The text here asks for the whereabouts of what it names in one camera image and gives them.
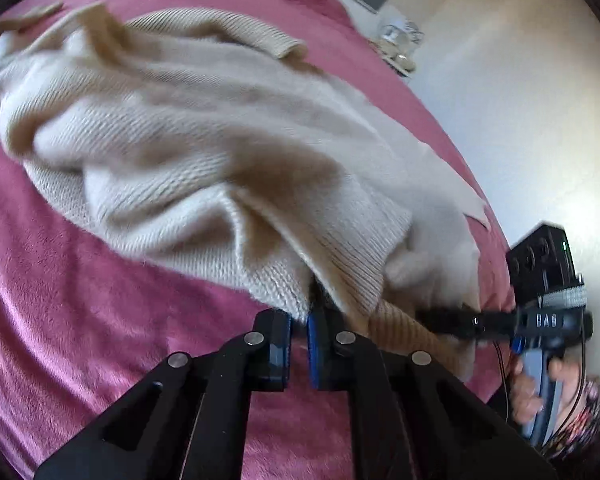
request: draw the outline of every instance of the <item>knit fabric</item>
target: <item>knit fabric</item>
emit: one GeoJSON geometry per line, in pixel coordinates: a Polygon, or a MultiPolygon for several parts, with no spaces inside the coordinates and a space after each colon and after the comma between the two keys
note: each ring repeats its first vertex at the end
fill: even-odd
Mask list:
{"type": "Polygon", "coordinates": [[[356,332],[470,375],[472,347],[408,313],[478,308],[483,200],[301,41],[213,9],[89,6],[33,42],[25,20],[0,23],[0,140],[54,209],[299,320],[315,276],[356,332]]]}

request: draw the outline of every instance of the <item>human hand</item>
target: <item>human hand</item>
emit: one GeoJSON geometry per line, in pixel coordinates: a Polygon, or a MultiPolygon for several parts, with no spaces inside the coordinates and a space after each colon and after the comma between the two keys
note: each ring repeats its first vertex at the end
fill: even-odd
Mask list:
{"type": "MultiPolygon", "coordinates": [[[[580,363],[552,359],[549,363],[549,377],[553,381],[562,382],[562,396],[555,430],[564,422],[575,402],[580,384],[580,363]]],[[[536,382],[523,373],[523,362],[520,358],[512,364],[510,397],[512,417],[518,424],[531,422],[544,407],[542,399],[536,396],[536,382]]]]}

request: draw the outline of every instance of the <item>wire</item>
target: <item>wire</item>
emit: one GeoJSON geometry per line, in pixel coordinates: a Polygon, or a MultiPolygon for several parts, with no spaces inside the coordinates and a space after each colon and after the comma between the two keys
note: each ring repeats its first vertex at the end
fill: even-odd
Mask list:
{"type": "MultiPolygon", "coordinates": [[[[558,428],[557,431],[554,431],[554,435],[559,434],[566,427],[567,423],[569,422],[569,419],[571,418],[573,413],[576,411],[578,404],[580,403],[580,398],[582,397],[582,393],[584,391],[584,377],[585,377],[584,370],[585,370],[585,366],[586,366],[586,362],[587,362],[587,351],[586,351],[587,346],[585,345],[584,329],[582,330],[582,333],[580,334],[580,336],[581,336],[580,341],[581,341],[581,345],[582,345],[582,364],[580,365],[580,373],[579,373],[580,384],[578,385],[578,394],[576,395],[576,401],[573,403],[573,406],[571,407],[571,410],[569,411],[569,415],[567,415],[567,417],[564,419],[564,421],[560,425],[560,428],[558,428]]],[[[542,453],[544,453],[547,450],[550,442],[551,442],[551,439],[548,439],[546,441],[546,443],[544,444],[544,446],[542,446],[542,449],[541,449],[542,453]]]]}
{"type": "Polygon", "coordinates": [[[504,372],[504,359],[502,358],[502,350],[500,350],[500,346],[493,341],[493,347],[496,349],[496,354],[498,354],[498,364],[500,365],[500,376],[502,377],[502,389],[504,389],[504,398],[507,405],[507,416],[504,421],[509,422],[509,393],[507,391],[507,376],[504,372]]]}

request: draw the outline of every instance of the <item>pink blanket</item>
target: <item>pink blanket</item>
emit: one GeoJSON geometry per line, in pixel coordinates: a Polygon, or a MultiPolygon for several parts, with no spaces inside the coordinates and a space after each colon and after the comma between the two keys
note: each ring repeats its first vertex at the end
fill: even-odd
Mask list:
{"type": "MultiPolygon", "coordinates": [[[[10,12],[53,1],[26,0],[10,12]]],[[[62,1],[69,10],[97,0],[62,1]]],[[[306,41],[310,62],[362,90],[482,194],[435,119],[347,25],[286,0],[104,1],[123,19],[206,6],[275,24],[306,41]]],[[[470,220],[481,302],[505,308],[507,245],[488,215],[490,232],[470,220]]],[[[215,351],[263,308],[243,293],[113,254],[51,211],[0,148],[0,449],[25,478],[167,354],[215,351]]],[[[311,390],[305,363],[306,350],[295,348],[290,390],[253,397],[245,478],[352,477],[346,398],[311,390]]],[[[500,384],[493,348],[478,352],[477,370],[469,386],[487,399],[500,384]]]]}

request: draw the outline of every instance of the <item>metal screw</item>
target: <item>metal screw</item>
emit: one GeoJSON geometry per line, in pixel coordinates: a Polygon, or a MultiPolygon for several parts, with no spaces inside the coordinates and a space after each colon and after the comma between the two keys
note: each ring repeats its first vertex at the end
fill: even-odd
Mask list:
{"type": "Polygon", "coordinates": [[[181,368],[189,362],[189,357],[182,352],[177,352],[175,354],[171,354],[167,362],[171,368],[181,368]]]}
{"type": "Polygon", "coordinates": [[[427,366],[431,362],[431,356],[422,350],[418,350],[411,354],[411,360],[418,366],[427,366]]]}
{"type": "Polygon", "coordinates": [[[353,332],[343,330],[336,334],[336,341],[341,345],[350,345],[356,340],[356,335],[353,332]]]}
{"type": "Polygon", "coordinates": [[[247,345],[255,346],[264,341],[264,336],[260,332],[249,332],[244,335],[244,342],[247,345]]]}

